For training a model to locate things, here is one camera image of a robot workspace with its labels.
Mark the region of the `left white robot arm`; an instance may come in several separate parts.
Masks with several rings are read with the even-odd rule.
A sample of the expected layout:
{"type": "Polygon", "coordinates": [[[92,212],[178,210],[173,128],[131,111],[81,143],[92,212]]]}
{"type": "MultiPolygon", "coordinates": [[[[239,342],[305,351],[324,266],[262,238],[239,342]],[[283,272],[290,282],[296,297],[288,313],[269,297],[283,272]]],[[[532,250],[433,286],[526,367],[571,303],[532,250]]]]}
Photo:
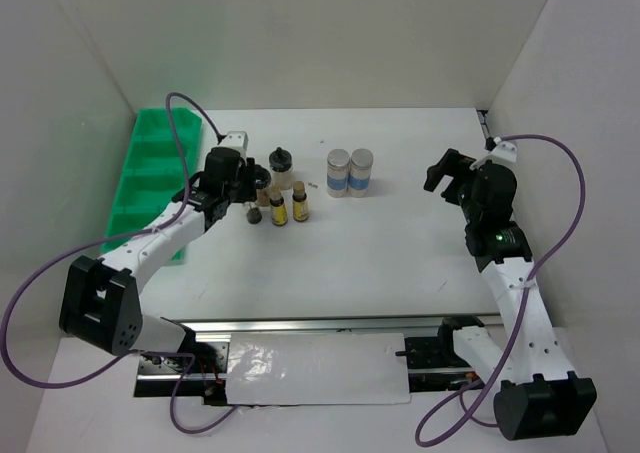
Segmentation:
{"type": "Polygon", "coordinates": [[[61,330],[114,356],[160,354],[176,372],[189,370],[212,349],[195,332],[163,317],[143,313],[139,296],[173,256],[205,235],[233,204],[256,198],[255,161],[243,147],[216,146],[149,225],[148,233],[91,259],[81,256],[67,274],[61,330]]]}

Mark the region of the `white plastic sheet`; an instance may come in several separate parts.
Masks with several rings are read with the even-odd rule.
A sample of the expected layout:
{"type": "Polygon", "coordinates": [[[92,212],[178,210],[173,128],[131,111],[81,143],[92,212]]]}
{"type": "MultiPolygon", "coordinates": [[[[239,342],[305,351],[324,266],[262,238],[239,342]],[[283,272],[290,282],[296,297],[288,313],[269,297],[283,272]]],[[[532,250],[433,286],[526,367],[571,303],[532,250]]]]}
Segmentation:
{"type": "Polygon", "coordinates": [[[400,333],[234,334],[232,405],[394,405],[410,401],[400,333]]]}

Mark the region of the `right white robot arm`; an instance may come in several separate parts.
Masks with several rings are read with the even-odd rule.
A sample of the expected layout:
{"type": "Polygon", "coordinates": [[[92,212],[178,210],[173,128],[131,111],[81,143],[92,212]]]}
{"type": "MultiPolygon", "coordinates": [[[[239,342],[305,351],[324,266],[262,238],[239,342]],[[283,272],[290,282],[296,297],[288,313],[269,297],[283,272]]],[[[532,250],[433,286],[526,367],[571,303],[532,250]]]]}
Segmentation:
{"type": "Polygon", "coordinates": [[[463,213],[467,249],[496,301],[507,343],[499,347],[475,318],[443,322],[449,332],[436,342],[438,357],[448,365],[464,360],[483,387],[462,418],[431,443],[457,433],[485,400],[507,440],[576,434],[597,390],[592,379],[576,373],[555,335],[537,284],[540,264],[513,218],[513,171],[492,156],[476,160],[449,149],[428,168],[425,190],[434,191],[444,177],[451,181],[441,196],[463,213]]]}

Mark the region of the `aluminium rail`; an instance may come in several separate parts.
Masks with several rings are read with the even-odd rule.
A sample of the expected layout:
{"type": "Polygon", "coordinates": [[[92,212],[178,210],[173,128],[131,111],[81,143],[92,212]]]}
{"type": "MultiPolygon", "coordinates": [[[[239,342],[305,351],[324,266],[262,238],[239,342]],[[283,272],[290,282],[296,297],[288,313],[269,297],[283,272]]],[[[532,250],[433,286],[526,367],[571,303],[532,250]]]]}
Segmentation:
{"type": "Polygon", "coordinates": [[[446,316],[401,315],[318,318],[268,318],[189,320],[183,324],[200,334],[237,332],[290,333],[290,332],[347,332],[378,330],[437,329],[446,316]]]}

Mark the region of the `left small yellow bottle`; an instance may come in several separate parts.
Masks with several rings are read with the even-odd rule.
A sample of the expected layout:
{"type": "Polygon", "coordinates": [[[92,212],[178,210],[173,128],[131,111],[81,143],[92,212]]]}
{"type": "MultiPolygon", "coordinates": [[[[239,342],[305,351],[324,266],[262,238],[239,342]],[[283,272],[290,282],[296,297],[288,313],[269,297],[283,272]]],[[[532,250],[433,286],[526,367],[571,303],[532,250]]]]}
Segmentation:
{"type": "Polygon", "coordinates": [[[275,226],[284,226],[288,222],[288,215],[281,189],[277,186],[269,188],[269,203],[271,221],[275,226]]]}

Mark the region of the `silver lid salt jar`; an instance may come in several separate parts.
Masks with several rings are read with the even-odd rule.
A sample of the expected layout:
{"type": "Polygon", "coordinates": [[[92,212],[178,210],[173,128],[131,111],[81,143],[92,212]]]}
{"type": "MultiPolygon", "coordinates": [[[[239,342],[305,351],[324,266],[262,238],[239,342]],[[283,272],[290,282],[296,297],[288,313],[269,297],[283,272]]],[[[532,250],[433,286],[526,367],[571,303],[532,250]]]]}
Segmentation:
{"type": "Polygon", "coordinates": [[[331,197],[342,197],[347,190],[350,155],[344,149],[333,149],[327,155],[327,191],[331,197]]]}
{"type": "Polygon", "coordinates": [[[365,148],[352,152],[348,178],[348,191],[353,197],[364,197],[367,193],[374,163],[373,153],[365,148]]]}

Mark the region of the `right silver lid salt jar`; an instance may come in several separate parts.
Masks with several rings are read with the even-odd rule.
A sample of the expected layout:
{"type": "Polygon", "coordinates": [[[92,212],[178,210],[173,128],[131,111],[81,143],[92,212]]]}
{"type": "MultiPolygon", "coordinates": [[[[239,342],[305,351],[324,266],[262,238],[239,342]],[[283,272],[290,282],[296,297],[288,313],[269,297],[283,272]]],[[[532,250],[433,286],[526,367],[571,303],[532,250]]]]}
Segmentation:
{"type": "Polygon", "coordinates": [[[374,163],[373,153],[365,148],[352,152],[348,178],[348,191],[353,197],[364,197],[367,193],[374,163]]]}

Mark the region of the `right small yellow bottle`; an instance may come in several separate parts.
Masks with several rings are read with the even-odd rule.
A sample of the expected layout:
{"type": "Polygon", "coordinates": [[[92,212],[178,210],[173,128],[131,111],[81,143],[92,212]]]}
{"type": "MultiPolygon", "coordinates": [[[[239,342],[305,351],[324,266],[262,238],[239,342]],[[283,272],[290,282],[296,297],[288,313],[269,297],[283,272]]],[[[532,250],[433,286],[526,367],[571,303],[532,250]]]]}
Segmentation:
{"type": "Polygon", "coordinates": [[[307,221],[310,217],[310,211],[305,185],[302,181],[296,181],[293,184],[292,202],[294,220],[297,222],[307,221]]]}

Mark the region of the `green plastic compartment tray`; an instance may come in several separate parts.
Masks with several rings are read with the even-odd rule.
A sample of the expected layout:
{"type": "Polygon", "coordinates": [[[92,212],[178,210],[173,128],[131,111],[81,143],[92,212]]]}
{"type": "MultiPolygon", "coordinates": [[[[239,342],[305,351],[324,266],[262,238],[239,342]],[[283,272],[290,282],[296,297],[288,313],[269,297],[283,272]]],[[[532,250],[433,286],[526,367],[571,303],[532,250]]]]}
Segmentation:
{"type": "Polygon", "coordinates": [[[181,160],[163,108],[139,111],[105,235],[112,237],[148,227],[163,220],[159,215],[185,186],[183,165],[196,171],[202,136],[202,119],[186,108],[172,110],[182,145],[181,160]]]}

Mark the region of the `yellow label pepper bottle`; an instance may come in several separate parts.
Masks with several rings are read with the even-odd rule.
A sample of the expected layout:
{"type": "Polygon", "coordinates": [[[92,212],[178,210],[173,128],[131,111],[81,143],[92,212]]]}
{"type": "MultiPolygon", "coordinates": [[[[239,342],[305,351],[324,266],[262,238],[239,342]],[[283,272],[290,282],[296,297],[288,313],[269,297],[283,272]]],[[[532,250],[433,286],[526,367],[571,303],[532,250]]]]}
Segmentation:
{"type": "Polygon", "coordinates": [[[257,225],[262,221],[262,212],[255,202],[246,202],[244,207],[245,217],[249,224],[257,225]]]}

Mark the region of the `left silver lid salt jar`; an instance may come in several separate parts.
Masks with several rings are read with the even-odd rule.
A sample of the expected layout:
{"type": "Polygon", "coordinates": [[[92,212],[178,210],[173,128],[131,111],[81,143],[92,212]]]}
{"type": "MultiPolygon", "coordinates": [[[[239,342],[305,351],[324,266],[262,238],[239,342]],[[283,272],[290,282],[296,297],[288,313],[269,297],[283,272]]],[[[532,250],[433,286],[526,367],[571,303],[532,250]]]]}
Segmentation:
{"type": "Polygon", "coordinates": [[[344,149],[333,149],[327,155],[327,191],[331,197],[342,197],[347,190],[350,155],[344,149]]]}

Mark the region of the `tall black cap spice jar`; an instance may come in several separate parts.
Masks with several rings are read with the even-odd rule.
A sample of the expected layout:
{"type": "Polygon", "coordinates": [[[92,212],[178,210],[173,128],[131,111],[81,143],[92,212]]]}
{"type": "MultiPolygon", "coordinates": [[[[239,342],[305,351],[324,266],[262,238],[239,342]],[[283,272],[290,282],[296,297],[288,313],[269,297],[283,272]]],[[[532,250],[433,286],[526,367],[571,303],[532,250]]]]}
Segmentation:
{"type": "Polygon", "coordinates": [[[269,154],[269,167],[274,186],[281,190],[288,190],[295,182],[293,174],[293,159],[291,153],[281,147],[277,147],[269,154]]]}

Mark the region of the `small yellow bottle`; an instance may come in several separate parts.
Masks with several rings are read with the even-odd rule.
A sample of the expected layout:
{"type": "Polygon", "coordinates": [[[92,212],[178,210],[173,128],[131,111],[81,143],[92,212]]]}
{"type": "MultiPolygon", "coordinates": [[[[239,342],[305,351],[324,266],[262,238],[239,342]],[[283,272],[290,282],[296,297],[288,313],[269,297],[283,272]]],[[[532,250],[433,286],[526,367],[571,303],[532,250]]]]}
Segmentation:
{"type": "Polygon", "coordinates": [[[288,222],[288,215],[281,189],[277,186],[269,188],[269,203],[271,221],[275,226],[284,226],[288,222]]]}
{"type": "Polygon", "coordinates": [[[297,222],[307,221],[310,217],[310,211],[305,185],[302,181],[296,181],[293,184],[292,202],[294,220],[297,222]]]}

